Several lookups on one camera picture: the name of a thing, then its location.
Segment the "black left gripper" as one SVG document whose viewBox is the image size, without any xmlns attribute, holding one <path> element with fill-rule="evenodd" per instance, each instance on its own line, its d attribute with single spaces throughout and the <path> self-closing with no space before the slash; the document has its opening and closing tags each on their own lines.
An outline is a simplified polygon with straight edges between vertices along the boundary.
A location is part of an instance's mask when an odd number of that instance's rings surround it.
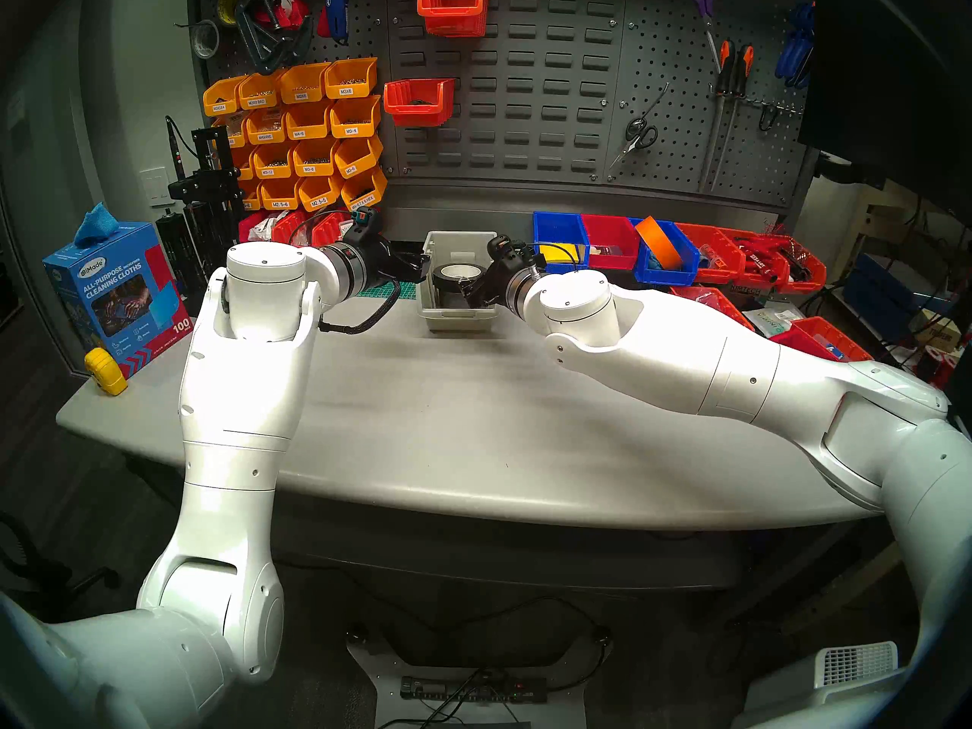
<svg viewBox="0 0 972 729">
<path fill-rule="evenodd" d="M 366 240 L 357 246 L 363 259 L 364 284 L 386 284 L 393 280 L 414 283 L 414 278 L 426 278 L 426 266 L 431 264 L 427 254 L 415 254 L 406 246 L 384 238 Z"/>
</svg>

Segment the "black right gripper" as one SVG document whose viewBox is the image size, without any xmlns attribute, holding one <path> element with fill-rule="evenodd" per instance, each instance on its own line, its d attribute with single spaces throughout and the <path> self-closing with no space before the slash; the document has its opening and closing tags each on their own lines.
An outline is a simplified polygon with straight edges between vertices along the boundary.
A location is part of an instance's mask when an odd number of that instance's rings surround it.
<svg viewBox="0 0 972 729">
<path fill-rule="evenodd" d="M 465 301 L 469 307 L 522 306 L 540 279 L 536 257 L 503 257 L 491 262 L 486 272 L 464 278 Z"/>
</svg>

